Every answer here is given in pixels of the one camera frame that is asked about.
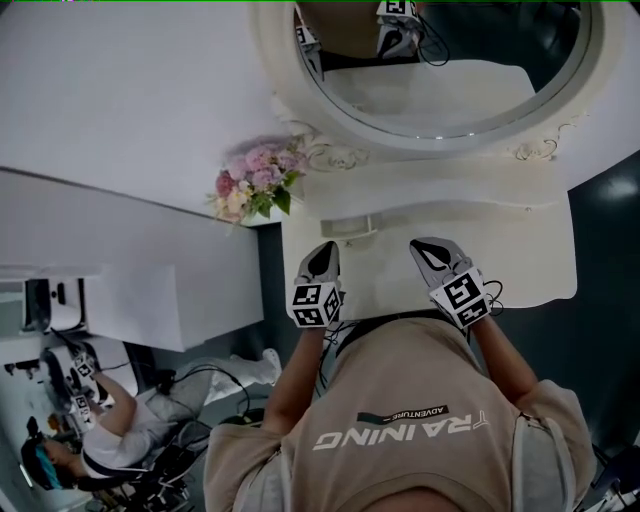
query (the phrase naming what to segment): flower bouquet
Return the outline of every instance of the flower bouquet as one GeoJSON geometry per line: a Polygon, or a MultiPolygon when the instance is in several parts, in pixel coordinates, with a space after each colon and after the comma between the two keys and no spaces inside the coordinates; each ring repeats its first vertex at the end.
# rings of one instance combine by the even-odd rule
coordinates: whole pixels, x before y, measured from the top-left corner
{"type": "Polygon", "coordinates": [[[239,223],[256,213],[271,216],[277,206],[287,215],[291,208],[288,188],[304,175],[306,158],[295,144],[262,144],[246,155],[234,157],[216,180],[216,193],[208,196],[215,216],[239,223]]]}

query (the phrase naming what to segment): white mirror frame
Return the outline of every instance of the white mirror frame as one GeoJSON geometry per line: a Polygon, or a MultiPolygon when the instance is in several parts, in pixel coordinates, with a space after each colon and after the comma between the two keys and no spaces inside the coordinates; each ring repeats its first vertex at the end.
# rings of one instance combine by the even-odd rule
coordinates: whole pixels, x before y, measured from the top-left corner
{"type": "Polygon", "coordinates": [[[582,113],[611,74],[623,40],[624,19],[614,2],[584,3],[574,48],[556,77],[533,98],[499,116],[476,123],[466,135],[442,139],[408,137],[364,124],[339,108],[313,80],[293,30],[293,2],[249,5],[258,55],[278,98],[300,121],[340,142],[380,157],[443,158],[483,150],[502,141],[535,139],[582,113]]]}

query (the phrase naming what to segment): pants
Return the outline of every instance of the pants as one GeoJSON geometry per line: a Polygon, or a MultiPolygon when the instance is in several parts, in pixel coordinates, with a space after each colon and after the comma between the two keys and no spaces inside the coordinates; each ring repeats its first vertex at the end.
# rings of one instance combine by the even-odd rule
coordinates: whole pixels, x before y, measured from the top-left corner
{"type": "Polygon", "coordinates": [[[275,382],[276,369],[269,361],[247,361],[237,356],[232,357],[202,358],[183,366],[176,372],[176,383],[169,396],[155,393],[147,401],[147,406],[160,420],[177,422],[196,419],[205,405],[242,391],[228,375],[209,369],[211,366],[230,373],[245,388],[251,384],[275,382]]]}

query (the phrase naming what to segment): round mirror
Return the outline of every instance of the round mirror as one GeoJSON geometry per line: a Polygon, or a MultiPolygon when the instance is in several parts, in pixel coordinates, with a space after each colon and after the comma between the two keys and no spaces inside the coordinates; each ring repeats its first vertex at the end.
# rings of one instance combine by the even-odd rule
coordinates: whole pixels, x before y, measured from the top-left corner
{"type": "Polygon", "coordinates": [[[342,112],[438,140],[501,128],[556,95],[584,58],[590,14],[578,2],[301,2],[292,25],[342,112]]]}

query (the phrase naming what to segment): person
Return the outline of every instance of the person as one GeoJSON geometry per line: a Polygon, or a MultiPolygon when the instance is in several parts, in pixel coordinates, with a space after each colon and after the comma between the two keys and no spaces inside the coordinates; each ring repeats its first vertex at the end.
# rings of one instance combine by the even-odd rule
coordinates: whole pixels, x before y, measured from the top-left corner
{"type": "Polygon", "coordinates": [[[228,360],[203,358],[181,368],[165,395],[157,389],[132,397],[118,382],[96,369],[92,377],[111,395],[114,405],[103,411],[91,404],[95,426],[82,439],[82,452],[44,436],[31,436],[22,447],[23,465],[43,488],[71,489],[84,478],[104,479],[98,467],[136,467],[178,422],[196,419],[202,408],[251,384],[274,385],[280,359],[273,349],[261,361],[238,356],[228,360]]]}
{"type": "Polygon", "coordinates": [[[207,511],[506,512],[556,491],[563,505],[534,509],[572,510],[595,472],[576,395],[539,381],[490,316],[471,326],[488,376],[443,315],[403,316],[358,324],[313,403],[325,330],[303,331],[261,428],[213,429],[207,511]]]}

